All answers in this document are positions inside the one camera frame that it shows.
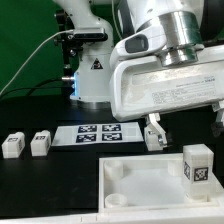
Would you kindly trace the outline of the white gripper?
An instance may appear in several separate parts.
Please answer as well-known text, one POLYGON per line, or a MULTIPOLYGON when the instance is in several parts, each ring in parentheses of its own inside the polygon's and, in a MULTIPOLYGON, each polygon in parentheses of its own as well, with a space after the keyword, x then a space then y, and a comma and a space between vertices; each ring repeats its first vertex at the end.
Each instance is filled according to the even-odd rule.
POLYGON ((110 81, 111 109, 119 121, 146 117, 148 148, 165 148, 165 130, 158 113, 212 105, 216 113, 212 133, 224 133, 224 45, 198 53, 198 61, 163 67, 155 56, 127 60, 113 72, 110 81))

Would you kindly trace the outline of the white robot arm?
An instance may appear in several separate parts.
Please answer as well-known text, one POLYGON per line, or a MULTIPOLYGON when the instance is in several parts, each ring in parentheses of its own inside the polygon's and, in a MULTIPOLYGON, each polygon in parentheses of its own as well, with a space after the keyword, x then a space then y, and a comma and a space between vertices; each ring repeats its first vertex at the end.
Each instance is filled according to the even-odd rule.
POLYGON ((143 118, 145 140, 164 147, 162 114, 210 105, 224 132, 224 0, 54 0, 73 24, 79 56, 72 99, 109 105, 119 121, 143 118))

